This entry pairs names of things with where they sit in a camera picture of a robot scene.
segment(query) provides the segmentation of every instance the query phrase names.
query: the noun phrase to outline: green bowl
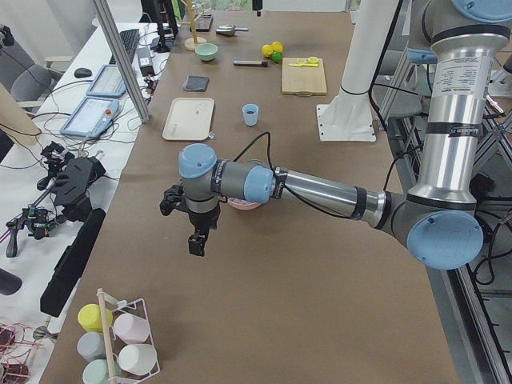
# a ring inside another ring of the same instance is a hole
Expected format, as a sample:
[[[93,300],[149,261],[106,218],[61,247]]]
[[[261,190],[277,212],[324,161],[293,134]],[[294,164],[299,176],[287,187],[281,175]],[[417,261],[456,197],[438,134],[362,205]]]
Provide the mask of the green bowl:
[[[218,47],[210,42],[204,42],[195,47],[195,53],[204,62],[209,62],[217,56]]]

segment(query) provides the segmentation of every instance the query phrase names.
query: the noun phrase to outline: wooden cutting board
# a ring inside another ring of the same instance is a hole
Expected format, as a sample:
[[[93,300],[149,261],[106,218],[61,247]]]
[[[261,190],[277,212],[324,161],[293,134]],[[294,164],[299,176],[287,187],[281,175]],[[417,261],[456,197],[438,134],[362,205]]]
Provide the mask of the wooden cutting board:
[[[297,62],[298,58],[282,59],[282,93],[283,94],[327,94],[326,73],[323,60],[318,60],[317,67],[289,66],[289,62]]]

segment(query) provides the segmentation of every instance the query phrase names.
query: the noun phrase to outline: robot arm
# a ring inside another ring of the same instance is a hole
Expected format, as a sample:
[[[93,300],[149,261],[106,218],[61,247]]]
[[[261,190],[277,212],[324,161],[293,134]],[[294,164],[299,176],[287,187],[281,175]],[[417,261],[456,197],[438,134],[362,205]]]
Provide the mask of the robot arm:
[[[473,218],[469,184],[481,134],[492,59],[509,41],[510,0],[414,0],[410,58],[437,58],[418,184],[405,196],[256,164],[217,160],[203,144],[179,156],[182,184],[166,192],[163,214],[189,214],[196,231],[190,252],[204,255],[209,229],[216,227],[218,196],[265,203],[292,197],[342,218],[364,220],[394,236],[425,265],[459,268],[477,256],[482,230]]]

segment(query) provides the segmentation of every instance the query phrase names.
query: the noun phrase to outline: table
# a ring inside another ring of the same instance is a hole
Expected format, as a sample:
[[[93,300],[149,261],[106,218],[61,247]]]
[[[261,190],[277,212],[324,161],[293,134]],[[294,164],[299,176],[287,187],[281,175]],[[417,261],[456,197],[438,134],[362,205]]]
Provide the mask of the table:
[[[119,23],[118,28],[119,30],[139,28],[141,36],[147,34],[141,37],[140,44],[149,44],[157,29],[156,24],[134,23]],[[29,149],[14,146],[2,162],[4,166],[23,167],[35,163],[28,150],[31,150],[37,158],[40,158],[39,153],[42,147],[50,144],[52,140],[63,145],[75,142],[74,140],[63,139],[58,135],[67,117],[64,116],[63,118],[61,115],[49,113],[72,113],[85,97],[90,84],[89,82],[71,84],[81,80],[74,77],[74,71],[79,67],[87,67],[95,75],[103,64],[109,62],[110,56],[110,49],[102,30],[101,28],[97,29],[55,86],[55,89],[61,86],[62,88],[48,97],[38,111],[39,114],[44,114],[34,120],[43,133],[38,137],[41,145],[37,144]],[[168,57],[169,54],[156,54],[154,56],[154,67],[157,72],[160,71],[160,65],[163,67],[163,63]],[[143,76],[140,74],[138,66],[135,65],[134,69],[139,84],[144,85]],[[98,155],[98,158],[106,168],[106,174],[111,178],[100,178],[90,188],[90,200],[93,208],[108,210],[118,186],[117,179],[126,164],[140,126],[140,119],[138,119],[128,95],[123,96],[121,105],[122,111],[116,118],[117,129],[111,138],[113,141],[100,141],[89,149],[91,156],[98,151],[103,152]],[[0,199],[0,207],[2,208],[0,222],[5,223],[21,213],[22,207],[27,207],[41,194],[40,191],[36,190],[36,182],[46,175],[47,172],[40,166],[33,166],[24,170],[0,167],[0,178],[2,179],[2,183],[0,183],[0,196],[2,196]],[[49,210],[54,209],[51,200],[48,198],[42,204]],[[48,316],[39,310],[39,299],[50,281],[57,261],[62,256],[64,249],[73,242],[81,226],[81,222],[66,222],[52,231],[48,238],[41,241],[29,238],[27,236],[29,231],[24,229],[18,233],[18,256],[12,259],[5,257],[8,241],[0,244],[0,268],[16,274],[23,280],[23,286],[16,294],[11,296],[0,295],[0,308],[2,308],[0,323],[12,324],[19,322],[27,326],[37,327],[47,321]],[[52,319],[49,324],[50,331],[59,332],[66,315],[67,307],[62,311],[59,318]],[[31,330],[27,330],[26,336],[31,339]],[[32,355],[30,359],[31,379],[29,382],[38,382],[50,358],[52,349],[51,342],[45,340],[43,347]]]
[[[214,34],[231,23],[250,31]],[[215,12],[213,31],[203,35],[219,47],[210,63],[185,51],[190,33],[180,32],[41,382],[80,382],[83,331],[73,317],[96,302],[99,287],[146,300],[162,367],[151,383],[458,382],[425,269],[388,235],[298,202],[245,212],[222,206],[199,258],[188,254],[188,218],[161,216],[186,144],[162,139],[177,97],[215,100],[208,144],[221,158],[268,130],[275,165],[370,190],[382,188],[392,160],[383,133],[376,143],[318,139],[315,106],[338,92],[348,14]],[[323,58],[327,96],[282,95],[279,65],[232,66],[261,59],[261,46],[274,40],[289,57]],[[210,77],[204,94],[182,90],[189,74]],[[248,102],[260,107],[255,128],[242,120]],[[265,148],[259,142],[245,159],[264,159]],[[396,175],[391,188],[400,191]]]

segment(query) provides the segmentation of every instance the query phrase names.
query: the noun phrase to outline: blue joint cap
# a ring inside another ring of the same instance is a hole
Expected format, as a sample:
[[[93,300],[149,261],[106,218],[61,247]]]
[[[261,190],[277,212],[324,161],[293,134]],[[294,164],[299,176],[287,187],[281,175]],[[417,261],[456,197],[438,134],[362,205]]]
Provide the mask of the blue joint cap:
[[[512,20],[510,0],[451,0],[465,17],[485,24],[498,24]]]
[[[407,48],[407,57],[413,64],[435,64],[438,58],[431,50],[416,50]]]
[[[244,199],[248,202],[260,202],[261,204],[268,202],[273,180],[272,170],[263,166],[255,166],[249,171],[243,185]]]
[[[407,248],[417,260],[436,270],[453,270],[477,257],[483,244],[476,219],[458,210],[444,210],[417,222]]]
[[[182,178],[198,178],[215,166],[217,155],[211,146],[190,144],[180,151],[178,161]]]

